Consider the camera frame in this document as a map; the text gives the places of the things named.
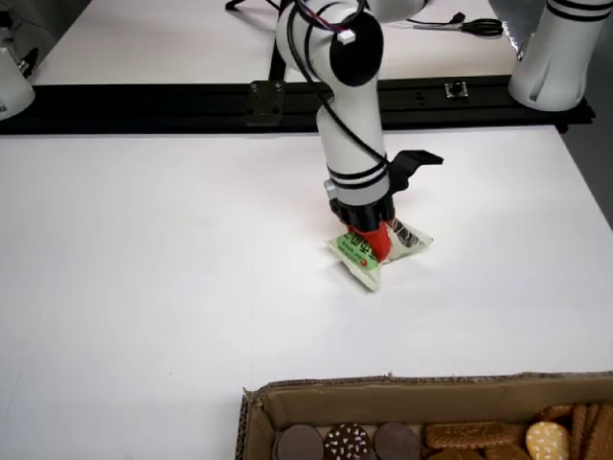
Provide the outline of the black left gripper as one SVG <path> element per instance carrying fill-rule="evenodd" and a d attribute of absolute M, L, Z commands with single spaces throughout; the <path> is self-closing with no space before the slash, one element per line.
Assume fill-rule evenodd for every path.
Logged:
<path fill-rule="evenodd" d="M 329 206 L 343 224 L 368 243 L 379 263 L 387 258 L 392 247 L 388 222 L 396 216 L 392 195 L 365 205 L 349 205 L 335 198 Z"/>

